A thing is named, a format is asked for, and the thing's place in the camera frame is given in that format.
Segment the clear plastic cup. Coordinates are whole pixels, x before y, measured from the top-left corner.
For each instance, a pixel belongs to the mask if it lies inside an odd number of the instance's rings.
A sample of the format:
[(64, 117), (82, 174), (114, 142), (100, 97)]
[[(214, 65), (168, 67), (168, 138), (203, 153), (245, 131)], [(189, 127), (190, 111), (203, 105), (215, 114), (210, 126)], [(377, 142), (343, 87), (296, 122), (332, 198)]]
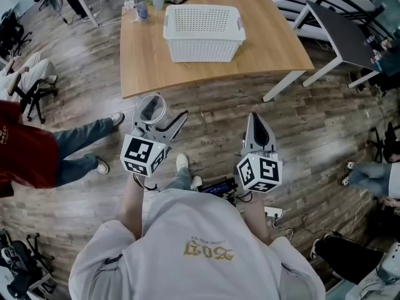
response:
[(156, 92), (145, 94), (137, 104), (135, 115), (144, 124), (165, 129), (173, 120), (166, 100)]

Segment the black office chair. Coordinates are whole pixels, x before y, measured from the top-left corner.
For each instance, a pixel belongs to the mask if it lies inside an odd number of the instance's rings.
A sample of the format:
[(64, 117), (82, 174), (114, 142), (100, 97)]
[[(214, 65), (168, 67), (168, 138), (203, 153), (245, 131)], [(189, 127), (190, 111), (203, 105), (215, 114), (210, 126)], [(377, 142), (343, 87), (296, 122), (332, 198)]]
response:
[(21, 48), (31, 42), (30, 31), (25, 31), (24, 26), (18, 22), (14, 11), (6, 11), (0, 21), (0, 57), (11, 58), (21, 55)]
[(33, 86), (28, 91), (23, 91), (19, 87), (19, 82), (21, 80), (21, 74), (18, 74), (8, 91), (10, 96), (17, 94), (20, 97), (21, 113), (23, 114), (27, 107), (29, 111), (27, 112), (27, 120), (30, 122), (32, 120), (31, 113), (33, 109), (36, 110), (37, 116), (41, 124), (45, 123), (45, 118), (41, 115), (40, 100), (46, 96), (53, 95), (56, 97), (58, 95), (58, 89), (55, 86), (41, 87), (44, 84), (44, 80), (37, 80)]

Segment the blue electronic device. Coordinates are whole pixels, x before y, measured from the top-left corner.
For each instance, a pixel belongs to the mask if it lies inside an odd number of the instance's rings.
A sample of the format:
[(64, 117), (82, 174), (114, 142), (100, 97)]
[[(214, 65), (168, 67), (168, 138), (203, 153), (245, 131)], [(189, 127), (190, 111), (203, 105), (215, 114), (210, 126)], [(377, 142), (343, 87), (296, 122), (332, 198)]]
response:
[(197, 190), (201, 193), (209, 193), (222, 198), (224, 195), (236, 192), (237, 188), (238, 184), (233, 177), (222, 177), (209, 184), (198, 186)]

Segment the dark table with white legs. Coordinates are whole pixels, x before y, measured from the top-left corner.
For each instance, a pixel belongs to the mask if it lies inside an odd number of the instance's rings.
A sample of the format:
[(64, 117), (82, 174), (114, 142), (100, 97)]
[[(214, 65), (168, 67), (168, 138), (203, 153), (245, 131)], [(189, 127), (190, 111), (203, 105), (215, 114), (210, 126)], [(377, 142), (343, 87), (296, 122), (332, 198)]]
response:
[(309, 15), (313, 15), (318, 22), (336, 53), (336, 57), (318, 72), (306, 79), (302, 83), (304, 87), (311, 85), (342, 63), (353, 64), (371, 71), (367, 75), (348, 84), (349, 88), (354, 88), (382, 73), (382, 69), (372, 63), (371, 58), (375, 56), (373, 49), (370, 45), (364, 43), (366, 38), (355, 22), (315, 2), (308, 2), (294, 21), (292, 28), (298, 32), (302, 21)]

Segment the wooden table with white legs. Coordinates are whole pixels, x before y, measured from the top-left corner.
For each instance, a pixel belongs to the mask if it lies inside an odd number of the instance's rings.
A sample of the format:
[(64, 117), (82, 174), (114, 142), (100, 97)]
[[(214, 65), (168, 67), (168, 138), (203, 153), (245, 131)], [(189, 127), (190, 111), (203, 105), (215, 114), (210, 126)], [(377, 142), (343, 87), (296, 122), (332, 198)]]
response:
[(314, 66), (294, 29), (273, 0), (188, 0), (186, 7), (234, 7), (235, 28), (245, 35), (230, 62), (173, 62), (164, 34), (173, 20), (173, 6), (149, 7), (149, 17), (131, 22), (121, 16), (120, 78), (124, 99), (178, 85), (253, 74), (292, 74)]

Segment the white padded bench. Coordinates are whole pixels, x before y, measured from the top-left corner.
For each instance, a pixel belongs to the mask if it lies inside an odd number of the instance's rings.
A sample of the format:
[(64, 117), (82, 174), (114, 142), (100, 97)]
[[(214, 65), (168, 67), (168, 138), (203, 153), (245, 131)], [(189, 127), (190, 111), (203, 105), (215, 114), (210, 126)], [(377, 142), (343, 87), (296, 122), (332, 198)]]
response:
[[(272, 0), (278, 9), (284, 14), (284, 17), (289, 21), (294, 21), (298, 14), (301, 13), (307, 2), (316, 2), (317, 0)], [(377, 7), (370, 0), (350, 0), (356, 4), (365, 13), (373, 13)], [(360, 14), (360, 12), (350, 6), (346, 1), (343, 0), (324, 0), (321, 6), (325, 8), (332, 7), (335, 12), (344, 14), (347, 11), (351, 14)]]

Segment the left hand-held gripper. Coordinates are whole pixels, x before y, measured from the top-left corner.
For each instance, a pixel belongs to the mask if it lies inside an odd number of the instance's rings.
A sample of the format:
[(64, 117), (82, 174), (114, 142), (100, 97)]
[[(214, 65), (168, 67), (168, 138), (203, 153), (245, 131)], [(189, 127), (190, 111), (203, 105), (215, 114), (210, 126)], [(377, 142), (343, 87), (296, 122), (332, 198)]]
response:
[(141, 113), (145, 105), (139, 101), (132, 114), (131, 134), (125, 135), (120, 160), (126, 171), (151, 177), (166, 159), (170, 141), (188, 119), (188, 110), (179, 113), (166, 127), (143, 123)]

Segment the person's right forearm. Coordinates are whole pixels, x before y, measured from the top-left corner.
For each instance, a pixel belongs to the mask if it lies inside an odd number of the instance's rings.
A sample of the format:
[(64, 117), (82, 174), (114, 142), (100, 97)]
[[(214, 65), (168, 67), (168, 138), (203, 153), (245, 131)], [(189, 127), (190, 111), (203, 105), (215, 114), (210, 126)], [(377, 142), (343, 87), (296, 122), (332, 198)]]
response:
[(260, 241), (267, 246), (272, 243), (261, 193), (253, 193), (251, 201), (244, 204), (244, 221)]

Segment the blue label water bottle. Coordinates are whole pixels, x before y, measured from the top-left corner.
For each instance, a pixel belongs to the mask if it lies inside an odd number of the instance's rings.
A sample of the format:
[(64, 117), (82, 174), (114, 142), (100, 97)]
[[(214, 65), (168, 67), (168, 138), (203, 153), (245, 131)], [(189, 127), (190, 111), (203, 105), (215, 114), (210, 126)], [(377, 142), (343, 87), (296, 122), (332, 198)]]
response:
[(137, 15), (140, 20), (148, 18), (148, 8), (145, 0), (135, 0)]

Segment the white plastic basket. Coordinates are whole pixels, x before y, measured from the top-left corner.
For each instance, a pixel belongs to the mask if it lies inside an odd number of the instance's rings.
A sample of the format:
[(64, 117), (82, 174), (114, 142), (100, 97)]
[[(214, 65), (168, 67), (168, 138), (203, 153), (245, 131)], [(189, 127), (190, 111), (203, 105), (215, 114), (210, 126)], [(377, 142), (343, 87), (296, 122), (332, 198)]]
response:
[(174, 63), (229, 63), (246, 39), (237, 8), (210, 4), (168, 6), (163, 36)]

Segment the person's white shirt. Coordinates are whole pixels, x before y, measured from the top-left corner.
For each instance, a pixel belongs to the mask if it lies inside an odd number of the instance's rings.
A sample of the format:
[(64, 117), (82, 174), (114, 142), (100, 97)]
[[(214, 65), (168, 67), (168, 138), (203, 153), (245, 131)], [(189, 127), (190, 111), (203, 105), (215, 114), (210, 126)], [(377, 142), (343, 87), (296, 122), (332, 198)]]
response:
[(78, 254), (72, 300), (325, 300), (309, 262), (285, 237), (264, 244), (229, 202), (167, 189), (137, 238), (102, 224)]

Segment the person's left forearm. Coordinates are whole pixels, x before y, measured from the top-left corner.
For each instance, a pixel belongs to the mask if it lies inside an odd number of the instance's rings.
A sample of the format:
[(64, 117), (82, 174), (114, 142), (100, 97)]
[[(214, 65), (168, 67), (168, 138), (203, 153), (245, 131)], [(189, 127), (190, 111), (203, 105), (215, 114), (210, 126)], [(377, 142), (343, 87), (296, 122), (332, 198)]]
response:
[(118, 219), (136, 239), (142, 236), (143, 229), (143, 183), (144, 176), (129, 173), (118, 214)]

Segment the black and white equipment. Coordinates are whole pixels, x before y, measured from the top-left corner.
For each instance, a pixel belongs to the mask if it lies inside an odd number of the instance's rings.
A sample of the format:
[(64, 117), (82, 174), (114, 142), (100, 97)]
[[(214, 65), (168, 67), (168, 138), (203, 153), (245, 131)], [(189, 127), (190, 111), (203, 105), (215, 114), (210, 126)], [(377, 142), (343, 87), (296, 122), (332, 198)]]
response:
[(52, 300), (55, 257), (39, 250), (40, 237), (37, 232), (28, 234), (25, 241), (13, 240), (6, 228), (0, 229), (0, 268), (12, 275), (6, 289), (14, 300)]

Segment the person's jeans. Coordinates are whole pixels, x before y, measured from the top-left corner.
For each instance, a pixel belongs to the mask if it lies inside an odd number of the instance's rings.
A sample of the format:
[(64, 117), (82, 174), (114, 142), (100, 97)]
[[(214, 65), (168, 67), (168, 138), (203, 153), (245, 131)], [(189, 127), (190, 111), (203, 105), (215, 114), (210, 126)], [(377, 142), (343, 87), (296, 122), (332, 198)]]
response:
[(192, 177), (188, 167), (182, 167), (175, 175), (173, 180), (164, 188), (191, 190)]

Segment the black stand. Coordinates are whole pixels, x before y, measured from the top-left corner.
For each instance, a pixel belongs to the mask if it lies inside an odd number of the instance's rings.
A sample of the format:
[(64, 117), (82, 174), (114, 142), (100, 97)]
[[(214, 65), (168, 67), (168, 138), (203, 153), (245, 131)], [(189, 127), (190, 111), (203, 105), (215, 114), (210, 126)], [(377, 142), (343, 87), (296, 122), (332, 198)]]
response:
[(376, 137), (374, 141), (370, 139), (366, 141), (368, 146), (372, 146), (376, 150), (372, 160), (373, 162), (382, 163), (386, 161), (390, 163), (389, 158), (393, 154), (400, 154), (400, 137), (396, 135), (397, 130), (400, 130), (400, 124), (393, 126), (392, 122), (389, 122), (383, 139), (379, 137), (376, 127), (372, 127), (369, 130), (369, 132), (375, 134)]

